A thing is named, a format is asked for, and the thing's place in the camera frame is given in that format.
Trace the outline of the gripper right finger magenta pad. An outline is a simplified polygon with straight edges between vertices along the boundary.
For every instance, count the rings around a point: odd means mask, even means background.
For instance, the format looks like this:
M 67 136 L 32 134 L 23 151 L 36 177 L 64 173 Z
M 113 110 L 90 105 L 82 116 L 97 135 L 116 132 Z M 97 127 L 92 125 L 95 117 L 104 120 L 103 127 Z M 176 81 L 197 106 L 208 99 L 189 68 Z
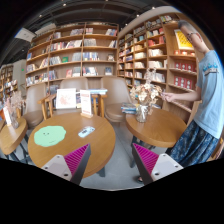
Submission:
M 182 169 L 182 166 L 166 153 L 158 155 L 138 144 L 133 144 L 132 154 L 144 185 Z

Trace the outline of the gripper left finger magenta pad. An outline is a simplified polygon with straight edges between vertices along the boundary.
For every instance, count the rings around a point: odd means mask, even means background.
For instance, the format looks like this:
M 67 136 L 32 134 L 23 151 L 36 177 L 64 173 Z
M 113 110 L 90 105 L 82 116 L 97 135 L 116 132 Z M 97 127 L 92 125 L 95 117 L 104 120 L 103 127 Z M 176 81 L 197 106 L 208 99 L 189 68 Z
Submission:
M 89 144 L 86 144 L 65 156 L 54 156 L 42 169 L 79 185 L 90 155 L 91 147 Z

